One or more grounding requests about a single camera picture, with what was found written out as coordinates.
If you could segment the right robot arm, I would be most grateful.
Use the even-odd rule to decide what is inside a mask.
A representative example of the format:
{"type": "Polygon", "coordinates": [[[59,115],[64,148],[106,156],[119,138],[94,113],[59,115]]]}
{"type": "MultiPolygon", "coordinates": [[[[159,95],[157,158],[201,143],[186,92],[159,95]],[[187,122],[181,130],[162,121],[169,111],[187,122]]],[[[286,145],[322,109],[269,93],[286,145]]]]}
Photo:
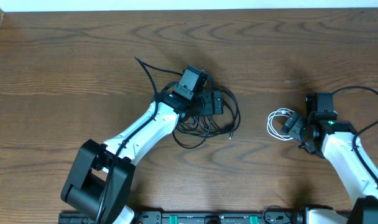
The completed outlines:
{"type": "Polygon", "coordinates": [[[326,159],[334,167],[353,203],[345,217],[326,205],[298,209],[293,223],[378,223],[378,168],[365,152],[360,132],[348,121],[339,121],[333,94],[306,97],[307,114],[292,113],[282,132],[300,143],[299,149],[326,159]]]}

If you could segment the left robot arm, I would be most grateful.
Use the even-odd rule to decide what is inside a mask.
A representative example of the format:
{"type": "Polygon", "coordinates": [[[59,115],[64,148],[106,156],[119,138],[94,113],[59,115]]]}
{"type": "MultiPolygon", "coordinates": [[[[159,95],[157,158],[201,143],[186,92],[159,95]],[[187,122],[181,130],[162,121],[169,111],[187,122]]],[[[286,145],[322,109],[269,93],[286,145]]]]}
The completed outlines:
{"type": "Polygon", "coordinates": [[[136,166],[163,137],[192,116],[220,113],[222,97],[205,85],[212,78],[187,66],[179,82],[156,91],[147,111],[117,136],[79,149],[61,192],[61,199],[94,223],[132,223],[127,206],[136,166]]]}

